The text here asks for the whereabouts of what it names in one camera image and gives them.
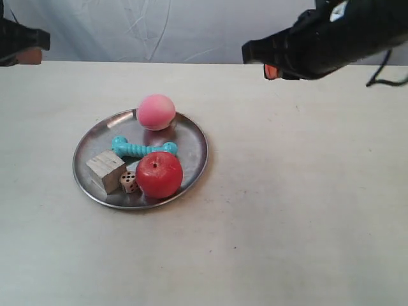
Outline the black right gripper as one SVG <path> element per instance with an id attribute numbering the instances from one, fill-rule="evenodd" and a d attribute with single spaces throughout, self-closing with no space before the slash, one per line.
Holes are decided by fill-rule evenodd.
<path id="1" fill-rule="evenodd" d="M 244 64 L 263 63 L 267 80 L 315 80 L 407 41 L 407 1 L 327 1 L 279 31 L 242 45 Z"/>

